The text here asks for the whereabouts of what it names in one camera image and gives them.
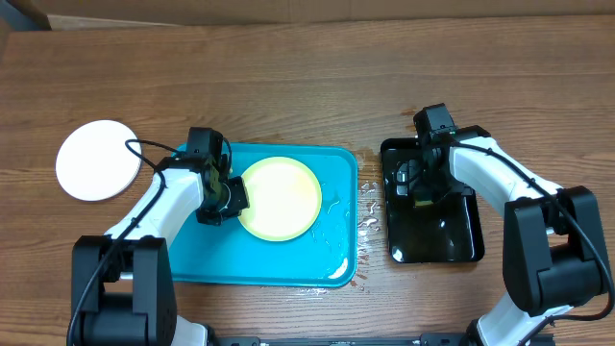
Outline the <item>yellow green sponge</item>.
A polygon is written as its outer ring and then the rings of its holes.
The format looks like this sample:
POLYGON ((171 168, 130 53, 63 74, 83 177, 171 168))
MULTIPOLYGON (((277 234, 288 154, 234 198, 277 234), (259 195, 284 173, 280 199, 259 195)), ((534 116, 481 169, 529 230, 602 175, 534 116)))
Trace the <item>yellow green sponge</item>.
POLYGON ((419 196, 419 195, 414 196, 414 207, 415 208, 426 207, 432 204, 433 204, 433 201, 430 198, 430 196, 419 196))

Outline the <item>yellow plate with ketchup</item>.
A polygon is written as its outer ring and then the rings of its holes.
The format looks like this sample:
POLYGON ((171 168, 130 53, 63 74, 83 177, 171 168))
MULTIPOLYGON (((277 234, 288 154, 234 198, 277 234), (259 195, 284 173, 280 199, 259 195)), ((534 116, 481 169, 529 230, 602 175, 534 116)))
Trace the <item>yellow plate with ketchup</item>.
POLYGON ((292 158, 255 162, 242 174, 249 207, 239 222, 252 235, 272 242, 305 233, 320 213, 323 195, 315 174, 292 158))

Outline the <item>white plate with ketchup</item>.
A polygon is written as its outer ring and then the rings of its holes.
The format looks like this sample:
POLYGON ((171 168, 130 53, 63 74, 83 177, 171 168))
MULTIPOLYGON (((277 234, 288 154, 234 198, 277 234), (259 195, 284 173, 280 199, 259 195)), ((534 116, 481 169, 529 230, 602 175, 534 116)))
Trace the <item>white plate with ketchup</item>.
POLYGON ((71 197, 98 202, 121 193, 141 166, 140 144, 126 125, 96 120, 72 132, 57 154, 55 171, 71 197))

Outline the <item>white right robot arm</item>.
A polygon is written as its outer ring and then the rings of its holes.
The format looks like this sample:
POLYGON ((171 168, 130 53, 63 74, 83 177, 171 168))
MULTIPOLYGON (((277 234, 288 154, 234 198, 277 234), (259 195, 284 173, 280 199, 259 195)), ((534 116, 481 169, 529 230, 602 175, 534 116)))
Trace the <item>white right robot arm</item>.
POLYGON ((612 297, 595 195, 540 178, 480 127, 426 129, 381 145, 386 226, 399 263, 473 262, 484 254, 479 200, 504 221, 503 297, 464 333, 426 345, 550 345, 546 326, 612 297))

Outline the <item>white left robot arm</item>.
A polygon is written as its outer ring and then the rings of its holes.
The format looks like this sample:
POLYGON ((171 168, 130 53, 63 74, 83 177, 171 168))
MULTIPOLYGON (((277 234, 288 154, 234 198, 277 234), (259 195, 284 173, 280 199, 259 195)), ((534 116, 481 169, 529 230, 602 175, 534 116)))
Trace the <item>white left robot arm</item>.
POLYGON ((219 226, 248 206, 225 161, 164 159, 145 195, 103 235, 72 249, 69 345, 207 345, 207 327, 177 313, 169 247, 190 215, 219 226))

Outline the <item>black water tray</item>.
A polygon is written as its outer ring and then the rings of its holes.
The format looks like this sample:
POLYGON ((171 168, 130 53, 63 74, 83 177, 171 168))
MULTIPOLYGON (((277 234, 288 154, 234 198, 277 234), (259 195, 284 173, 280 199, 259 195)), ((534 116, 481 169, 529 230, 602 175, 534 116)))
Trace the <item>black water tray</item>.
POLYGON ((455 183, 455 193, 438 204, 415 208, 394 200, 395 147, 420 142, 390 138, 381 144, 388 248, 398 263, 476 262, 484 256, 476 192, 455 183))

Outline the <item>teal plastic tray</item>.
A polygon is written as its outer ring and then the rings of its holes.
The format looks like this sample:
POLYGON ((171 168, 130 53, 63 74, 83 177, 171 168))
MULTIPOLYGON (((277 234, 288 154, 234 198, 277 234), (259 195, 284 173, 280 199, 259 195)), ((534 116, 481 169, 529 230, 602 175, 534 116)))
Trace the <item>teal plastic tray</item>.
POLYGON ((271 242, 251 235, 237 219, 208 226, 189 216, 169 249, 177 282, 341 287, 357 270, 358 166, 348 150, 332 146, 231 145, 233 173, 269 157, 304 163, 323 191, 323 205, 302 235, 271 242))

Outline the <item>cardboard back panel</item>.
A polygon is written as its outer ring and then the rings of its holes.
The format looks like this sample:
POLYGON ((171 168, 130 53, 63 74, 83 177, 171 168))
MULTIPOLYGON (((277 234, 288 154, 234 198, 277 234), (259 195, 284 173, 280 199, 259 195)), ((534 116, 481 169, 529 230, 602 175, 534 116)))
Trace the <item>cardboard back panel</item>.
POLYGON ((613 14, 614 0, 36 0, 45 14, 177 25, 613 14))

